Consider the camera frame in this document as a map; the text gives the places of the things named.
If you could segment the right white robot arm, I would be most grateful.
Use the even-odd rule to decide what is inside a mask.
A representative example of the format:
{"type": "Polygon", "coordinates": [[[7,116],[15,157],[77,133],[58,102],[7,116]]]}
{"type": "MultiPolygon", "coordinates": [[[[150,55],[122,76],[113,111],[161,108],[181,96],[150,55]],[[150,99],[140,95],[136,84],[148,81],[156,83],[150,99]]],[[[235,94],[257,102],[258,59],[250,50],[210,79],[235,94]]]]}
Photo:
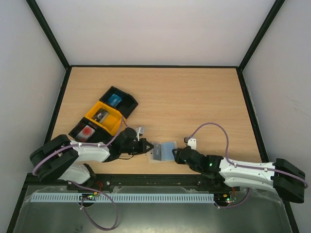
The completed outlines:
{"type": "Polygon", "coordinates": [[[212,180],[217,190],[240,186],[270,191],[289,202],[304,203],[305,173],[285,159],[278,158],[274,163],[250,163],[203,155],[190,146],[173,149],[172,153],[177,164],[188,165],[212,180]]]}

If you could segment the light blue card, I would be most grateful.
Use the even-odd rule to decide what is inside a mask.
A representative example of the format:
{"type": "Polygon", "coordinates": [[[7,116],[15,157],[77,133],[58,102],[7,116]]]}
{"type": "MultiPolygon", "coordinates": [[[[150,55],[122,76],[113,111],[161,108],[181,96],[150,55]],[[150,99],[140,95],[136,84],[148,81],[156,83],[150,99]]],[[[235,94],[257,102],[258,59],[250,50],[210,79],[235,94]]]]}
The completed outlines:
{"type": "Polygon", "coordinates": [[[162,146],[162,161],[174,161],[172,150],[176,148],[175,142],[165,142],[162,146]]]}

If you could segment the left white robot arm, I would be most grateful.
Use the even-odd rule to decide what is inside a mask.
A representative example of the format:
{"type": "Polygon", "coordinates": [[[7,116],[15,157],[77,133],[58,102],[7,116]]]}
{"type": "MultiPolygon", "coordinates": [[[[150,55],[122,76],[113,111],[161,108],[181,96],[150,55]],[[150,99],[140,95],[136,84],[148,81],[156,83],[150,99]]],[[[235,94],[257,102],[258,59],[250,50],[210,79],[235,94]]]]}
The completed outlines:
{"type": "Polygon", "coordinates": [[[84,184],[91,179],[91,168],[86,162],[111,162],[121,154],[146,154],[154,148],[139,132],[127,127],[104,143],[77,142],[61,134],[30,155],[33,175],[41,182],[64,180],[84,184]]]}

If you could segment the translucent plastic card holder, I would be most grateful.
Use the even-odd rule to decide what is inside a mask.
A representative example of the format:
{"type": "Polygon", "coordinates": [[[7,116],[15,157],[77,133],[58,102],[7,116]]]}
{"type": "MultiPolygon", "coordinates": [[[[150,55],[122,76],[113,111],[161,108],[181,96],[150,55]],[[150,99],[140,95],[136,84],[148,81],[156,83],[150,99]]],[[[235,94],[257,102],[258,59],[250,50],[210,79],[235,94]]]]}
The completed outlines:
{"type": "Polygon", "coordinates": [[[152,142],[152,145],[154,148],[146,154],[148,163],[174,161],[173,150],[178,148],[176,141],[164,143],[152,142]]]}

